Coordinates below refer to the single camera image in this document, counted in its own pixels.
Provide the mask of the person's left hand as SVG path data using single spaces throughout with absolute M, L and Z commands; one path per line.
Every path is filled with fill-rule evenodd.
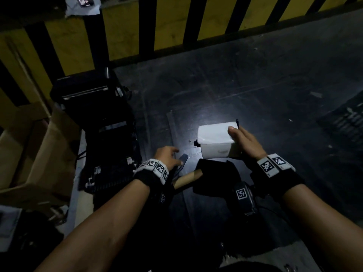
M 179 149 L 174 146 L 164 146 L 157 149 L 154 155 L 154 159 L 161 161 L 163 164 L 166 165 L 168 171 L 171 171 L 175 168 L 171 166 L 171 159 L 174 158 L 174 153 L 178 152 Z

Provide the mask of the person's right hand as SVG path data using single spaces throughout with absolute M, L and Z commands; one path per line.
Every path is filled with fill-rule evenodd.
M 237 145 L 239 146 L 241 152 L 257 161 L 267 157 L 268 154 L 262 145 L 258 142 L 256 137 L 242 126 L 239 126 L 239 128 L 241 129 L 241 145 Z

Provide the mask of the white box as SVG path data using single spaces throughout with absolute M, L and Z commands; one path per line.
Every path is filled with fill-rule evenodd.
M 203 159 L 238 158 L 240 148 L 228 134 L 229 127 L 238 126 L 238 120 L 199 126 L 195 142 L 201 149 Z

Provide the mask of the person's left forearm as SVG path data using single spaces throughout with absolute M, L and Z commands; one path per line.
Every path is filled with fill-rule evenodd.
M 34 272 L 106 272 L 123 248 L 150 188 L 130 182 L 79 224 Z

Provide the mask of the person's right forearm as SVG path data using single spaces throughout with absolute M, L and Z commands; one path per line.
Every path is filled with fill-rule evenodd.
M 326 204 L 306 185 L 289 189 L 282 202 L 323 259 L 335 271 L 363 272 L 363 229 Z

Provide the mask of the black wristband with markers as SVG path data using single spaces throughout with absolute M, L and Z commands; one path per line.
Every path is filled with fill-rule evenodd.
M 275 201 L 291 188 L 305 184 L 294 166 L 278 154 L 270 154 L 252 163 L 250 174 L 256 190 L 262 195 L 270 195 Z
M 170 171 L 166 164 L 161 160 L 149 159 L 143 162 L 133 174 L 133 180 L 137 179 L 150 188 L 152 193 L 161 193 L 167 180 Z

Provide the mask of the black cloth pouch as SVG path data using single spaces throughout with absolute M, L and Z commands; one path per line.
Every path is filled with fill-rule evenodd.
M 193 192 L 202 196 L 226 197 L 241 182 L 238 169 L 231 161 L 200 159 L 196 170 L 202 176 L 193 183 Z

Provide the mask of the black label printer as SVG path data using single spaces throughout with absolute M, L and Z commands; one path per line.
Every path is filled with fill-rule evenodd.
M 85 132 L 78 189 L 93 195 L 96 211 L 132 181 L 142 163 L 132 92 L 106 67 L 57 79 L 50 96 Z

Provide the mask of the dark plastic crate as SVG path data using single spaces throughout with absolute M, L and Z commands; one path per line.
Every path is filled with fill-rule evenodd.
M 316 122 L 336 144 L 363 155 L 363 91 Z

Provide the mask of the yellow black striped barrier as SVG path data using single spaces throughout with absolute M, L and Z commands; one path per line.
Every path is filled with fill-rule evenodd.
M 101 0 L 65 16 L 65 0 L 0 0 L 0 127 L 21 108 L 47 116 L 59 78 L 260 35 L 358 9 L 363 0 Z

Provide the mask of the brown cardboard box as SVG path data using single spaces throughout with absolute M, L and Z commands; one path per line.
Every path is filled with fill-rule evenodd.
M 81 129 L 52 110 L 48 117 L 40 103 L 0 109 L 0 205 L 47 213 L 69 204 Z

